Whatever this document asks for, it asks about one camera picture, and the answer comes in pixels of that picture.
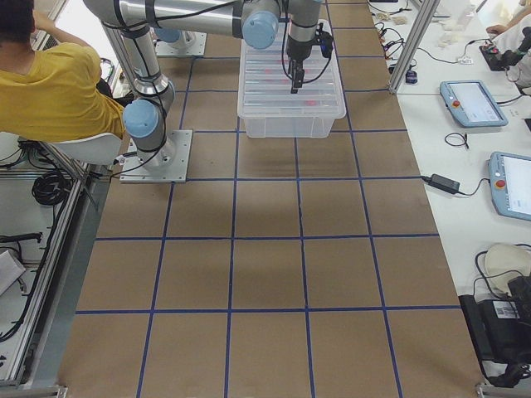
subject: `metal base plate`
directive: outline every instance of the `metal base plate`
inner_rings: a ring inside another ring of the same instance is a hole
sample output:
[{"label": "metal base plate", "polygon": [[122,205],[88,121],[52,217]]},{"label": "metal base plate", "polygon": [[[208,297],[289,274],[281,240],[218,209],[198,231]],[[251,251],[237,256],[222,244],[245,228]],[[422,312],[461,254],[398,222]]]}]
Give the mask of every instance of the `metal base plate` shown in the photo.
[{"label": "metal base plate", "polygon": [[205,54],[205,45],[207,43],[207,34],[206,33],[196,33],[196,41],[188,48],[183,48],[181,50],[171,47],[168,43],[164,41],[159,41],[155,46],[155,52],[157,56],[161,58],[179,58],[185,56],[203,56]]},{"label": "metal base plate", "polygon": [[[173,161],[164,167],[156,170],[147,170],[139,167],[131,172],[120,175],[121,182],[132,183],[154,183],[154,182],[186,182],[188,172],[188,160],[190,158],[190,147],[192,147],[192,130],[174,130],[168,133],[177,152]],[[128,152],[136,151],[133,140],[129,142]],[[126,158],[123,170],[130,170],[140,165],[136,156]]]}]

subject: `blue and white device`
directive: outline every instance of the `blue and white device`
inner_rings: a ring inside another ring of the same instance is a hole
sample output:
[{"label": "blue and white device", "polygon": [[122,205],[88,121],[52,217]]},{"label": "blue and white device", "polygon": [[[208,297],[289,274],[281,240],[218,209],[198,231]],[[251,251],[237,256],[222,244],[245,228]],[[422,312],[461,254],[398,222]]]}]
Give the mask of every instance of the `blue and white device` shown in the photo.
[{"label": "blue and white device", "polygon": [[489,175],[496,211],[531,221],[531,158],[494,152],[490,155]]},{"label": "blue and white device", "polygon": [[509,121],[481,80],[443,81],[446,107],[463,127],[505,126]]}]

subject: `dark hair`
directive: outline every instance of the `dark hair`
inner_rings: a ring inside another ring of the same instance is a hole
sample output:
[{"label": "dark hair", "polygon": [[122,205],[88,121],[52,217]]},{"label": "dark hair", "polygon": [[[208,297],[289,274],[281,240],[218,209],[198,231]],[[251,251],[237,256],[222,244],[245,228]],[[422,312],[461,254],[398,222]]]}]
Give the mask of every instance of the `dark hair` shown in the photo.
[{"label": "dark hair", "polygon": [[33,31],[33,0],[0,0],[0,43],[26,42]]}]

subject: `white plastic bin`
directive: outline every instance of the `white plastic bin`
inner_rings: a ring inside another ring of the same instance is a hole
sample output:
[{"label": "white plastic bin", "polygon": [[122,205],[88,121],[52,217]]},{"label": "white plastic bin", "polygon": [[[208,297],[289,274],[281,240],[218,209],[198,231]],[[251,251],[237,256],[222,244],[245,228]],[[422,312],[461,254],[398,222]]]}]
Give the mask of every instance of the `white plastic bin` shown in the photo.
[{"label": "white plastic bin", "polygon": [[[330,32],[327,21],[324,30]],[[252,138],[325,138],[332,124],[345,113],[345,103],[335,52],[323,75],[291,94],[291,81],[282,70],[281,50],[284,24],[280,24],[275,42],[265,50],[241,44],[238,116]],[[288,59],[284,54],[287,70]],[[326,65],[319,46],[304,61],[305,80],[317,76]]]}]

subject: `blue joint cap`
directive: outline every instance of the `blue joint cap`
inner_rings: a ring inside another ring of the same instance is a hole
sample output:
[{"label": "blue joint cap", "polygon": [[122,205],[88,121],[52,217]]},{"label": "blue joint cap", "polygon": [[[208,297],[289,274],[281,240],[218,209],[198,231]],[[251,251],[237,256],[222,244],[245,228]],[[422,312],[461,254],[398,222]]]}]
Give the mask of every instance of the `blue joint cap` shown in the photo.
[{"label": "blue joint cap", "polygon": [[249,46],[263,50],[273,44],[278,29],[279,20],[273,12],[258,11],[246,19],[241,31]]},{"label": "blue joint cap", "polygon": [[148,137],[158,125],[158,108],[145,99],[137,99],[124,109],[124,124],[133,138]]},{"label": "blue joint cap", "polygon": [[166,42],[166,43],[174,43],[175,41],[179,40],[181,37],[181,31],[178,29],[166,29],[166,28],[155,28],[155,34],[157,37]]}]

